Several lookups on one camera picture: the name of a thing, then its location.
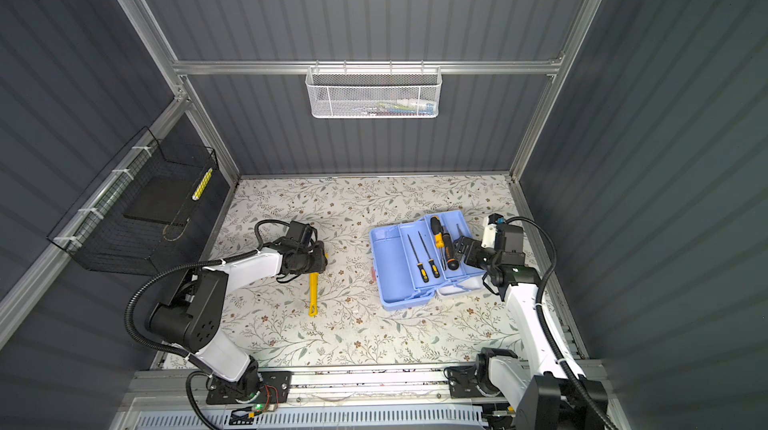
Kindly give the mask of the yellow pipe wrench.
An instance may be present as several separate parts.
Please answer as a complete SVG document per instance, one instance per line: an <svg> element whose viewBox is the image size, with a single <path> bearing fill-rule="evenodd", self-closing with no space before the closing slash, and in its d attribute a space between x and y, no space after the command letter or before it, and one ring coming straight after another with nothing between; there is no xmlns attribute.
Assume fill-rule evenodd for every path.
<svg viewBox="0 0 768 430"><path fill-rule="evenodd" d="M319 313L318 309L318 296L319 296L319 276L326 269L328 260L324 255L317 264L317 268L309 274L309 310L308 315L315 317Z"/></svg>

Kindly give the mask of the yellow black handled screwdriver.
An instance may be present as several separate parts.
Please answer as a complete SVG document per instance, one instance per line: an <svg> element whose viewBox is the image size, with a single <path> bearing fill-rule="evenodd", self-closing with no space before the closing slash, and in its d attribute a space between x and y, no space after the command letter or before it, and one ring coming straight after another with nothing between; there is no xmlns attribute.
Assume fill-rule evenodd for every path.
<svg viewBox="0 0 768 430"><path fill-rule="evenodd" d="M443 225L437 215L430 217L430 230L433 234L433 240L437 249L439 261L446 268L445 240L443 238Z"/></svg>

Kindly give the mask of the slim yellow black screwdriver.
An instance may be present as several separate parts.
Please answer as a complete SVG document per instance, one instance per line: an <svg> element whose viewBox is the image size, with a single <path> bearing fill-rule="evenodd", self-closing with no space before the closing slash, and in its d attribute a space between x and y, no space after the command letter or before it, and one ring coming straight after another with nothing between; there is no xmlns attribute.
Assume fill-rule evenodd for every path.
<svg viewBox="0 0 768 430"><path fill-rule="evenodd" d="M430 267L430 270L432 272L433 277L434 278L440 278L441 274L439 272L439 269L438 269L438 267L436 265L436 262L435 262L434 258L432 257L432 255L431 255L431 253L429 251L428 246L426 245L426 242L425 242L422 234L418 233L418 235L419 235L420 241L422 243L423 249L424 249L424 251L425 251L425 253L427 255L428 264L429 264L429 267Z"/></svg>

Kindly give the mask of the thin black screwdriver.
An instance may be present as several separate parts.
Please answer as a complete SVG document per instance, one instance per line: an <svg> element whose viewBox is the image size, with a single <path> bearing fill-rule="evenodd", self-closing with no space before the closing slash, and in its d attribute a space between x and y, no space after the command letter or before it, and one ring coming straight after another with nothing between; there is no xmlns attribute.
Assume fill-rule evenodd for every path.
<svg viewBox="0 0 768 430"><path fill-rule="evenodd" d="M421 259L420 259L419 255L418 255L418 253L417 253L417 251L416 251L416 248L415 248L415 245L414 245L414 243L413 243L413 240L412 240L412 238L411 238L411 236L410 236L410 235L408 235L408 236L407 236L407 238L408 238L408 241L409 241L409 244L410 244L410 247L411 247L412 253L413 253L413 255L414 255L414 258L415 258L415 260L416 260L416 264L417 264L417 268L418 268L418 270L419 270L419 274L420 274L420 277L421 277L421 279L422 279L422 281L423 281L424 283L428 283L428 282L429 282L429 277L428 277L428 274L427 274L427 272L426 272L426 269L425 269L425 267L424 267L424 264L423 264L423 262L421 261Z"/></svg>

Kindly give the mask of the white blue tool box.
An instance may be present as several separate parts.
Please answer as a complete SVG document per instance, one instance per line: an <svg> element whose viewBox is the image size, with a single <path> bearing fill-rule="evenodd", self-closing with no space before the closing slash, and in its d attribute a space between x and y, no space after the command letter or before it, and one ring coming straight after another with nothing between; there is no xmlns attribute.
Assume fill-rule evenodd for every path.
<svg viewBox="0 0 768 430"><path fill-rule="evenodd" d="M430 217L437 215L443 230L449 237L458 238L456 225L460 225L466 236L472 236L463 213L450 210L426 216L402 224L374 228L369 232L373 255L373 270L378 285L382 307L387 311L403 310L427 304L434 296L457 296L482 288L483 271L460 263L458 270L444 268L439 261L437 249L430 230ZM421 233L441 274L434 278L427 255L418 233ZM429 282L420 277L416 260L407 236L410 235L416 251L424 264Z"/></svg>

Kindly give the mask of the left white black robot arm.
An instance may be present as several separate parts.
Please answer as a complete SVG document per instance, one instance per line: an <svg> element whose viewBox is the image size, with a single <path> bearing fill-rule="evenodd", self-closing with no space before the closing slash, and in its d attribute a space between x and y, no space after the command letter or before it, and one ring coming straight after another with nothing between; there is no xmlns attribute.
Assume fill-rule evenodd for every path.
<svg viewBox="0 0 768 430"><path fill-rule="evenodd" d="M260 220L254 232L254 250L175 272L145 323L146 330L181 350L210 378L211 392L222 391L229 402L243 404L273 402L278 394L263 382L256 360L221 328L226 298L261 279L290 283L318 275L328 263L317 229L307 223Z"/></svg>

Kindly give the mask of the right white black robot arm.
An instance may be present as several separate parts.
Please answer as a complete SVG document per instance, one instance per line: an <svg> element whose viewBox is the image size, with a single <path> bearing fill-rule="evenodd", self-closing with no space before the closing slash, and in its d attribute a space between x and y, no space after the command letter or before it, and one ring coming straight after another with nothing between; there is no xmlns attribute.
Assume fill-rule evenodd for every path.
<svg viewBox="0 0 768 430"><path fill-rule="evenodd" d="M464 263L483 270L483 285L517 325L522 351L484 347L473 365L445 368L450 395L505 399L506 414L488 418L492 429L613 429L604 386L586 376L544 303L557 257L544 272L525 263L522 226L534 223L494 213L482 239L454 243Z"/></svg>

